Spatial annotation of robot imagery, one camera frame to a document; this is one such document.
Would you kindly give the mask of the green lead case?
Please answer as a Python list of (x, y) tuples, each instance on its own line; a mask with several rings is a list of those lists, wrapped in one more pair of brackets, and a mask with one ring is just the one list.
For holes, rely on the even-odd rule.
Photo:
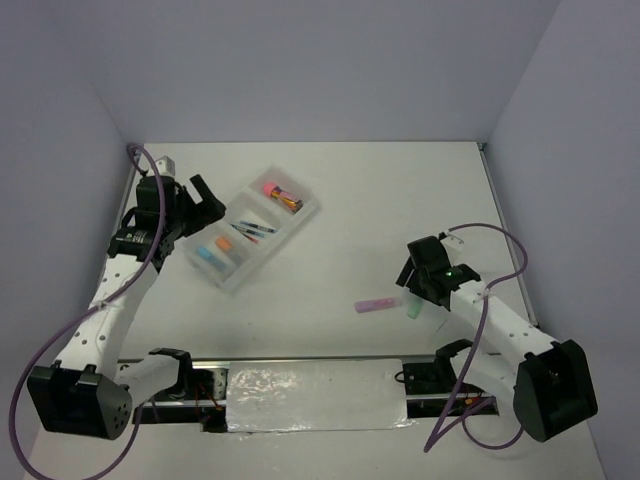
[(421, 310), (424, 306), (424, 300), (415, 295), (409, 296), (407, 300), (407, 316), (410, 319), (417, 319), (420, 316)]

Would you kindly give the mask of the purple lead case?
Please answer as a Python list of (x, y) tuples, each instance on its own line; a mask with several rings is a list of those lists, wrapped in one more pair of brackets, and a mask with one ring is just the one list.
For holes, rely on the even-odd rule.
[(357, 313), (369, 313), (396, 308), (402, 305), (402, 300), (397, 297), (386, 297), (379, 299), (363, 300), (354, 303), (354, 309)]

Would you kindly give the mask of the blue lead case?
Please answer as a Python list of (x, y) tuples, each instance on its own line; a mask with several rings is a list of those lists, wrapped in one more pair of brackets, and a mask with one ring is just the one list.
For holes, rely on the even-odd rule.
[(205, 261), (208, 265), (214, 267), (220, 272), (225, 272), (228, 268), (227, 264), (216, 257), (209, 249), (204, 246), (199, 246), (196, 249), (196, 253), (199, 258)]

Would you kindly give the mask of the blue pen refill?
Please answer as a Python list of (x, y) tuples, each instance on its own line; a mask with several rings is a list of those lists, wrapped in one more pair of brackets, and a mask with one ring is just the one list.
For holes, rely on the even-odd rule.
[(260, 232), (265, 232), (265, 233), (270, 233), (270, 234), (275, 234), (277, 233), (277, 230), (271, 227), (266, 227), (266, 226), (262, 226), (256, 223), (252, 223), (252, 222), (248, 222), (248, 221), (244, 221), (244, 220), (240, 220), (239, 223), (245, 227), (249, 227), (250, 229), (256, 230), (256, 231), (260, 231)]
[(232, 224), (232, 226), (236, 230), (240, 231), (243, 234), (251, 235), (251, 236), (254, 236), (254, 237), (258, 237), (258, 238), (265, 238), (265, 234), (263, 232), (258, 231), (258, 230), (254, 230), (254, 229), (247, 228), (247, 227), (242, 226), (242, 225), (236, 225), (236, 224)]

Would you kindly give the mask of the red pen refill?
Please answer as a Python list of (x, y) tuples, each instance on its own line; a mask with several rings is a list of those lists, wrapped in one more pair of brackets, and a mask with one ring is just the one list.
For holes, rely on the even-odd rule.
[(259, 244), (259, 243), (260, 243), (260, 238), (258, 238), (258, 237), (254, 237), (254, 236), (251, 236), (251, 235), (243, 234), (243, 233), (241, 233), (240, 231), (238, 231), (238, 232), (239, 232), (241, 235), (243, 235), (246, 239), (248, 239), (250, 242), (252, 242), (252, 243), (254, 243), (254, 244)]

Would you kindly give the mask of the orange capped lead case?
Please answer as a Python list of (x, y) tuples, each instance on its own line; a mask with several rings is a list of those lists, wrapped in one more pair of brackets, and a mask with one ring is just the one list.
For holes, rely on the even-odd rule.
[(241, 265), (245, 261), (240, 250), (227, 237), (218, 236), (215, 244), (235, 264)]

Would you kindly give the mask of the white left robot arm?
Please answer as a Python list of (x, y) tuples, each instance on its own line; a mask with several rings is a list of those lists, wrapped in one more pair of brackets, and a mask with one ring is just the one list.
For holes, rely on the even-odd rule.
[(110, 241), (92, 314), (52, 365), (29, 374), (27, 388), (45, 430), (113, 440), (138, 405), (159, 393), (182, 399), (195, 389), (192, 359), (184, 350), (156, 348), (141, 362), (118, 367), (136, 312), (176, 241), (225, 215), (225, 205), (201, 176), (190, 181), (199, 202), (170, 175), (139, 181), (137, 204)]

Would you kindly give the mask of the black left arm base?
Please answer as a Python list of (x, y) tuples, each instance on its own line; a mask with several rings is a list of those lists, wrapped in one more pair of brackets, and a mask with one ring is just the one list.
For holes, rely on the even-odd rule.
[(151, 355), (179, 361), (177, 383), (158, 392), (143, 408), (143, 424), (197, 424), (205, 433), (226, 433), (229, 370), (196, 368), (183, 350), (157, 348)]

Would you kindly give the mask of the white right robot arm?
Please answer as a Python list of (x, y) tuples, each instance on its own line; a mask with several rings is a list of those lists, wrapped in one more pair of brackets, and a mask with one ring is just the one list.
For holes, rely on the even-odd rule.
[(454, 263), (450, 236), (428, 236), (407, 248), (397, 285), (444, 308), (475, 333), (436, 351), (433, 373), (442, 389), (483, 390), (538, 442), (597, 414), (587, 357), (577, 342), (540, 331), (497, 298), (475, 270)]

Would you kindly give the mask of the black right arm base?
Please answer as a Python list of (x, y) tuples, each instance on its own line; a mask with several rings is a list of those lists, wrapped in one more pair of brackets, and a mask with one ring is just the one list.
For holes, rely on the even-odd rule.
[[(410, 419), (436, 418), (446, 405), (457, 381), (451, 359), (466, 360), (460, 352), (472, 346), (469, 340), (457, 340), (436, 351), (431, 360), (417, 360), (402, 363), (402, 369), (394, 375), (394, 380), (404, 386), (407, 415)], [(488, 395), (476, 386), (463, 383), (456, 400), (448, 411), (449, 416), (461, 416), (467, 408), (480, 403)], [(497, 415), (495, 401), (485, 406), (475, 415)]]

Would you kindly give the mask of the clear three-compartment plastic tray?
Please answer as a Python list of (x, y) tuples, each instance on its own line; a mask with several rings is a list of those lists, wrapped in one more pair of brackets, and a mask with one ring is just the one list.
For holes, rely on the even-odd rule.
[(270, 166), (226, 204), (222, 220), (187, 238), (188, 262), (225, 293), (236, 292), (319, 209), (312, 190)]

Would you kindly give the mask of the silver foil tape strip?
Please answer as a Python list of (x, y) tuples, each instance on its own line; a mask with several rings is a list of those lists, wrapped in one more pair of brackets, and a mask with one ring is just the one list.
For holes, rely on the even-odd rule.
[(231, 432), (390, 430), (408, 427), (397, 359), (237, 362), (229, 369)]

